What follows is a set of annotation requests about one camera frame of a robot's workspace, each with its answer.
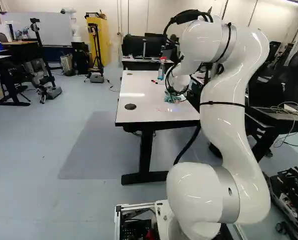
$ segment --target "ceiling light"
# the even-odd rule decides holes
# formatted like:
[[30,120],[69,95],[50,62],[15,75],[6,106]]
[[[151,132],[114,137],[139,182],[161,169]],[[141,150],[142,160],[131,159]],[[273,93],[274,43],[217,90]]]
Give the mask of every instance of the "ceiling light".
[[296,1],[296,0],[286,0],[286,1],[293,4],[293,5],[298,6],[298,1]]

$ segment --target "green cloth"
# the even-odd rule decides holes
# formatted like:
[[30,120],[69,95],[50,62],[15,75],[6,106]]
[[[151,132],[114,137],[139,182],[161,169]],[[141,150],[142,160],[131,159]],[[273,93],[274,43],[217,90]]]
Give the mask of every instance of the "green cloth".
[[170,95],[166,95],[166,96],[164,96],[164,101],[167,103],[169,102],[171,104],[174,104],[177,101],[181,101],[181,98],[179,96],[172,96],[172,98],[171,98]]

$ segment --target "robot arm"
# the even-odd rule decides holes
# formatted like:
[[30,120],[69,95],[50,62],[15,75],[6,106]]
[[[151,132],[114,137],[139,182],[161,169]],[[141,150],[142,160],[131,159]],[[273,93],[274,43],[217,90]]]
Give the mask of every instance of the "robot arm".
[[184,60],[173,70],[174,86],[201,62],[218,62],[224,72],[201,94],[200,119],[205,136],[222,153],[223,165],[184,162],[167,176],[167,196],[181,230],[191,240],[212,239],[220,223],[251,224],[270,209],[270,194],[249,146],[244,123],[245,89],[269,53],[269,42],[259,30],[202,19],[184,30]]

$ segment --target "wheel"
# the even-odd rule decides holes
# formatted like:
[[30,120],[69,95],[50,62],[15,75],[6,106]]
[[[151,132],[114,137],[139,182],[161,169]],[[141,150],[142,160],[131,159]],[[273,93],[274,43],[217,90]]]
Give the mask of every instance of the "wheel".
[[285,230],[285,228],[281,222],[276,224],[275,229],[280,234],[283,234],[283,235],[287,234],[287,231]]

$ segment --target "black desk leg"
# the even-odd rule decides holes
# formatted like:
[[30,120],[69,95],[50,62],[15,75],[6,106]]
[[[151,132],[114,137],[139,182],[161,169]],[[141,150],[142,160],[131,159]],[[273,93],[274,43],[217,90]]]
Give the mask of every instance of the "black desk leg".
[[21,91],[17,91],[17,89],[14,86],[13,79],[10,76],[8,69],[2,65],[3,64],[0,64],[0,81],[7,88],[8,95],[6,95],[2,99],[0,99],[0,105],[24,106],[24,107],[29,106],[30,103],[19,101],[17,94]]
[[126,174],[121,177],[122,185],[163,182],[168,171],[150,171],[153,130],[142,131],[140,144],[139,172]]
[[252,152],[255,156],[257,162],[259,162],[270,149],[275,139],[279,136],[278,132],[275,130],[267,130],[260,138],[259,141],[252,148]]

